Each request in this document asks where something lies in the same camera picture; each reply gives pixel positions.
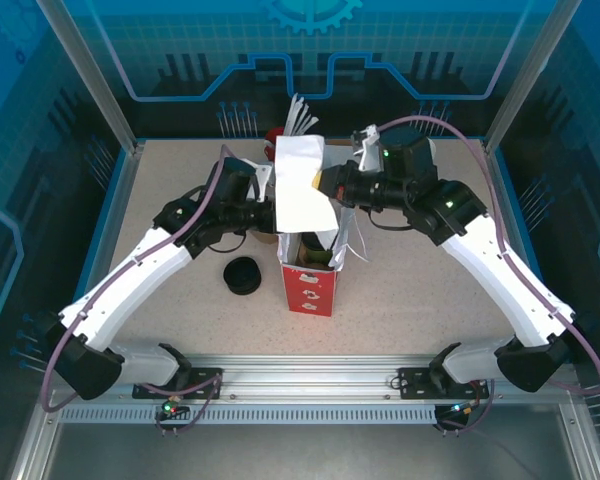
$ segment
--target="wire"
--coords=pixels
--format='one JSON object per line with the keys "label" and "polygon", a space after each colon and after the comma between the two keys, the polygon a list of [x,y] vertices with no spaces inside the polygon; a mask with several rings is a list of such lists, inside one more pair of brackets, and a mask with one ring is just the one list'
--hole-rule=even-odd
{"label": "wire", "polygon": [[[568,330],[569,333],[571,333],[571,335],[573,335],[573,337],[578,341],[578,343],[582,346],[582,348],[585,350],[585,352],[587,352],[587,354],[589,355],[589,358],[591,358],[591,361],[593,362],[593,365],[595,366],[596,372],[600,379],[600,357],[598,357],[598,354],[595,352],[595,350],[593,349],[591,344],[578,331],[578,329],[575,327],[575,325],[573,325],[571,322],[569,322],[564,317],[564,315],[562,313],[560,313],[558,308],[555,307],[548,299],[546,299],[544,297],[544,295],[531,283],[531,281],[525,276],[525,274],[520,271],[518,266],[514,263],[514,261],[507,254],[507,252],[506,252],[507,247],[506,247],[505,239],[504,239],[504,223],[502,221],[502,212],[500,210],[500,205],[498,204],[498,198],[496,196],[496,190],[495,190],[495,186],[493,184],[493,180],[491,179],[491,176],[489,175],[487,160],[484,157],[484,153],[482,152],[482,150],[476,148],[475,145],[473,145],[469,141],[469,139],[467,137],[465,137],[462,134],[462,132],[460,132],[460,130],[455,128],[453,125],[445,122],[444,120],[440,120],[439,118],[429,117],[426,115],[410,115],[407,117],[402,117],[402,118],[398,118],[396,120],[392,120],[391,122],[388,122],[388,123],[385,123],[384,125],[379,126],[378,132],[384,132],[384,131],[386,131],[390,128],[393,128],[397,125],[401,125],[405,122],[411,122],[411,121],[424,121],[427,123],[432,123],[434,125],[439,125],[445,129],[449,130],[451,133],[453,133],[469,149],[469,151],[471,152],[473,157],[478,162],[478,166],[480,167],[480,170],[482,171],[482,175],[484,176],[484,178],[487,182],[487,186],[489,187],[489,195],[491,197],[491,203],[493,205],[493,212],[494,212],[494,218],[495,218],[494,223],[496,226],[496,242],[498,244],[498,248],[500,249],[500,253],[502,254],[502,258],[504,259],[506,264],[509,266],[511,271],[514,273],[514,275],[518,278],[518,280],[520,280],[520,282],[522,282],[522,284],[527,288],[527,290],[529,290],[529,292],[531,292],[531,294],[549,311],[549,314],[552,317],[555,317],[562,324],[562,326],[566,330]],[[553,380],[549,380],[549,383],[551,385],[557,386],[559,388],[563,388],[565,390],[568,390],[572,393],[576,393],[579,395],[596,395],[596,394],[600,393],[600,383],[597,387],[586,388],[586,389],[580,388],[578,386],[573,386],[573,385],[568,385],[565,383],[553,381]]]}
{"label": "wire", "polygon": [[[444,420],[443,423],[446,423],[446,424],[451,425],[452,427],[456,427],[456,428],[460,428],[460,427],[463,426],[461,423],[452,422],[450,420]],[[438,428],[438,430],[440,430],[441,432],[443,432],[443,434],[445,433],[444,427],[440,428],[439,425],[436,425],[436,428]],[[529,467],[527,467],[527,465],[525,465],[525,463],[520,459],[520,457],[518,457],[515,453],[513,453],[513,451],[510,450],[509,447],[507,447],[504,443],[502,443],[496,437],[494,437],[492,435],[489,435],[487,433],[484,433],[484,432],[482,432],[480,430],[474,430],[473,433],[475,433],[476,435],[480,435],[483,438],[486,438],[491,443],[493,443],[496,446],[498,446],[505,453],[507,453],[511,457],[511,459],[520,466],[520,468],[522,468],[525,472],[527,472],[529,475],[531,475],[531,477],[533,477],[533,478],[535,478],[537,480],[540,480],[540,475],[538,475],[536,472],[534,472]]]}
{"label": "wire", "polygon": [[[206,384],[205,386],[209,385],[210,383],[213,383],[213,389],[211,390],[211,393],[207,397],[207,400],[204,402],[204,405],[202,405],[202,408],[198,411],[198,413],[196,414],[196,416],[193,417],[191,419],[191,421],[189,423],[187,423],[184,427],[180,427],[180,428],[173,427],[172,429],[167,430],[166,428],[163,427],[162,423],[160,422],[160,418],[158,416],[159,413],[156,413],[156,428],[162,432],[163,436],[165,434],[167,434],[167,433],[172,433],[174,435],[178,435],[179,433],[184,433],[187,430],[193,428],[193,426],[196,423],[198,423],[198,421],[202,418],[202,416],[204,415],[205,411],[207,410],[207,407],[209,407],[209,404],[211,403],[211,400],[213,399],[213,396],[216,394],[216,392],[220,388],[220,384],[222,383],[222,376],[221,375],[216,375],[211,380],[208,380],[208,381],[204,382],[204,384]],[[202,387],[202,385],[203,384],[201,383],[200,385],[198,385],[198,387],[199,388],[204,388],[204,387]]]}
{"label": "wire", "polygon": [[371,225],[373,225],[376,228],[379,228],[380,230],[387,230],[388,232],[407,232],[409,230],[413,230],[413,227],[411,225],[405,225],[404,227],[393,227],[390,225],[378,225],[376,222],[373,221],[373,218],[371,218],[371,210],[369,210],[369,221],[371,222]]}
{"label": "wire", "polygon": [[213,248],[211,245],[209,245],[207,248],[209,250],[211,250],[212,252],[216,252],[216,253],[233,253],[236,250],[238,250],[242,245],[244,245],[244,242],[246,239],[247,239],[247,234],[243,232],[242,240],[240,241],[240,243],[238,244],[237,247],[230,248],[229,250],[217,250],[217,249]]}
{"label": "wire", "polygon": [[480,405],[480,382],[473,381],[473,382],[469,382],[470,385],[473,387],[473,389],[476,391],[476,407]]}
{"label": "wire", "polygon": [[463,428],[462,428],[462,430],[458,430],[458,433],[468,433],[468,432],[471,432],[478,425],[480,425],[482,422],[484,422],[484,419],[487,417],[487,415],[491,411],[491,407],[493,407],[493,400],[496,397],[496,381],[493,380],[493,379],[489,383],[489,390],[490,390],[490,393],[491,393],[489,395],[489,400],[487,400],[487,404],[485,405],[484,410],[482,411],[482,413],[480,414],[480,416],[471,425],[468,425],[466,427],[464,425],[462,425]]}
{"label": "wire", "polygon": [[150,383],[143,383],[142,387],[146,388],[150,392],[157,393],[159,395],[166,395],[168,397],[182,397],[184,395],[189,395],[190,393],[197,392],[198,390],[202,390],[203,388],[208,387],[212,383],[215,383],[217,380],[222,380],[222,375],[215,375],[212,378],[210,378],[209,380],[206,380],[202,383],[198,383],[191,387],[187,387],[184,390],[178,390],[175,392],[169,392],[168,390],[162,390],[161,388],[156,387],[155,385],[151,385]]}
{"label": "wire", "polygon": [[196,188],[192,188],[187,193],[185,193],[182,196],[182,198],[191,198],[191,197],[193,197],[196,193],[201,192],[202,189],[204,189],[205,186],[206,185],[198,185]]}
{"label": "wire", "polygon": [[229,147],[227,147],[226,145],[222,145],[222,147],[220,149],[220,158],[218,159],[218,162],[215,165],[215,173],[211,180],[211,184],[209,185],[209,189],[207,190],[204,198],[202,199],[202,202],[200,202],[200,205],[198,206],[198,209],[196,210],[196,212],[187,221],[187,223],[185,223],[182,226],[182,228],[180,230],[175,232],[173,235],[170,235],[168,238],[162,240],[161,242],[158,242],[153,247],[150,247],[149,249],[140,253],[133,260],[130,260],[129,262],[124,264],[119,270],[117,270],[113,275],[111,275],[111,277],[109,277],[93,293],[93,295],[91,295],[90,297],[85,297],[87,299],[87,303],[84,305],[82,310],[78,313],[78,315],[76,315],[76,318],[73,320],[73,322],[71,323],[69,328],[67,328],[67,330],[64,332],[64,334],[62,335],[62,337],[56,344],[55,348],[53,349],[53,353],[51,354],[51,357],[49,358],[49,363],[47,364],[46,371],[44,372],[44,378],[42,380],[42,387],[40,388],[39,399],[40,399],[40,404],[42,406],[42,409],[45,412],[47,412],[47,413],[57,412],[58,410],[62,409],[66,405],[68,405],[69,402],[71,402],[78,396],[78,393],[74,392],[69,397],[67,397],[60,403],[58,403],[57,405],[51,405],[50,398],[49,398],[49,394],[50,394],[50,390],[51,390],[51,377],[53,375],[53,370],[56,366],[56,363],[58,363],[58,359],[60,358],[60,353],[66,346],[67,342],[69,341],[69,339],[71,338],[73,333],[78,328],[78,325],[80,325],[80,323],[85,318],[88,317],[89,310],[91,310],[93,308],[93,305],[95,304],[95,302],[104,294],[104,292],[106,292],[107,289],[111,285],[113,285],[120,277],[122,277],[126,272],[128,272],[134,266],[140,265],[142,263],[142,260],[147,258],[149,255],[154,254],[158,250],[160,250],[160,249],[166,247],[167,245],[170,245],[174,241],[176,241],[180,236],[182,236],[187,230],[189,230],[189,228],[191,228],[191,226],[193,226],[198,221],[200,216],[204,213],[204,210],[207,208],[207,205],[211,201],[213,192],[214,192],[216,186],[218,185],[218,181],[220,180],[220,175],[222,173],[222,168],[224,166],[225,157],[234,157],[234,156],[235,155],[233,154],[233,152],[231,152],[231,150],[229,150]]}
{"label": "wire", "polygon": [[[395,382],[396,380],[398,380],[398,385],[395,386],[393,382]],[[396,375],[395,377],[393,377],[390,381],[389,381],[389,388],[392,388],[393,390],[400,390],[400,375]]]}

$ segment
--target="blue wall panel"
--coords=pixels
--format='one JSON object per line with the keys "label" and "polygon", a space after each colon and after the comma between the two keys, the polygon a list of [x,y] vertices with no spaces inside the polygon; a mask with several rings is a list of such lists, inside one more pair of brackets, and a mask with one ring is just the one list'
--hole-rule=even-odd
{"label": "blue wall panel", "polygon": [[484,134],[554,3],[68,6],[139,136],[234,136],[229,122],[217,120],[220,102],[232,101],[248,102],[256,114],[258,128],[235,135],[246,136],[280,125],[295,92],[312,101],[327,134],[414,110],[442,115],[443,102],[468,133]]}
{"label": "blue wall panel", "polygon": [[600,1],[582,2],[502,150],[543,277],[594,314],[600,351]]}
{"label": "blue wall panel", "polygon": [[0,313],[11,327],[14,312],[71,300],[118,150],[35,3],[0,1]]}

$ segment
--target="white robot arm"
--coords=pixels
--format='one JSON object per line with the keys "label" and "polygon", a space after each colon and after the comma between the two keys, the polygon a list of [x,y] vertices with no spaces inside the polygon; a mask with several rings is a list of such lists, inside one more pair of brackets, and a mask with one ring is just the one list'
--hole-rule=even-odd
{"label": "white robot arm", "polygon": [[[366,166],[381,159],[379,168],[362,169],[350,160],[323,170],[314,186],[347,207],[402,211],[411,229],[427,235],[478,280],[515,333],[509,338],[447,347],[430,365],[432,379],[441,390],[444,384],[484,378],[506,378],[523,390],[538,390],[569,356],[565,340],[570,334],[555,315],[559,312],[572,322],[573,310],[542,284],[506,242],[501,253],[494,220],[484,204],[463,183],[438,178],[427,137],[416,132],[409,144],[383,146],[382,154],[378,138],[377,129],[371,126],[354,132],[352,140]],[[505,255],[551,300],[554,312],[512,271]]]}
{"label": "white robot arm", "polygon": [[[178,380],[175,389],[186,386],[191,366],[173,347],[123,346],[113,343],[114,337],[162,283],[225,233],[275,232],[273,204],[264,196],[271,170],[268,165],[225,158],[212,200],[175,242],[168,239],[187,228],[201,204],[188,195],[165,205],[153,228],[98,285],[58,315],[47,312],[36,319],[40,346],[49,357],[59,352],[56,371],[83,399],[96,398],[116,383],[166,385],[179,376],[185,380]],[[162,242],[166,242],[162,248],[146,255]],[[82,321],[61,344],[76,318]]]}

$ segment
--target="white cloth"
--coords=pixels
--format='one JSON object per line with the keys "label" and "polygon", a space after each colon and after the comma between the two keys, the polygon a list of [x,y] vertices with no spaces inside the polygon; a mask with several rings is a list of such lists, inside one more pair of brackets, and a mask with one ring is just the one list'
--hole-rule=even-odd
{"label": "white cloth", "polygon": [[319,135],[276,139],[276,228],[279,232],[337,230],[329,198],[313,187],[322,169],[324,138]]}

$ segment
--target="speckled tabletop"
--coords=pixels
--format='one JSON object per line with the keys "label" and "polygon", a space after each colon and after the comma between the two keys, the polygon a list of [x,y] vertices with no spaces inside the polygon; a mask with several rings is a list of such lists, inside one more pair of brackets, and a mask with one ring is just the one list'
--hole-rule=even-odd
{"label": "speckled tabletop", "polygon": [[[147,141],[114,264],[138,243],[166,202],[207,179],[222,143]],[[226,143],[238,156],[264,159],[260,140]],[[435,143],[440,177],[465,182],[490,205],[485,181],[462,143]],[[379,220],[404,223],[397,212],[384,212]],[[169,342],[189,354],[435,354],[452,342],[513,333],[478,282],[427,237],[378,230],[363,212],[358,223],[371,263],[347,255],[331,318],[288,311],[276,245],[249,235],[237,252],[207,250],[172,276],[116,339]],[[218,248],[237,241],[225,235]],[[224,266],[243,255],[253,257],[262,272],[262,285],[246,297],[229,292],[222,280]]]}

